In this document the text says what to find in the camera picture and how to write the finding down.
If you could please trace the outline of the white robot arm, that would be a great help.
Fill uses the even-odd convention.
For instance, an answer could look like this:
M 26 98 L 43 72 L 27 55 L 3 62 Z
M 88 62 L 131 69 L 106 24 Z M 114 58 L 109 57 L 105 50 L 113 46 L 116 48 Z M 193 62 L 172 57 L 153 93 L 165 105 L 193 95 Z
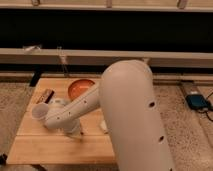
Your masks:
M 140 60 L 110 65 L 100 82 L 45 119 L 61 128 L 100 108 L 120 171 L 176 171 L 158 111 L 152 71 Z

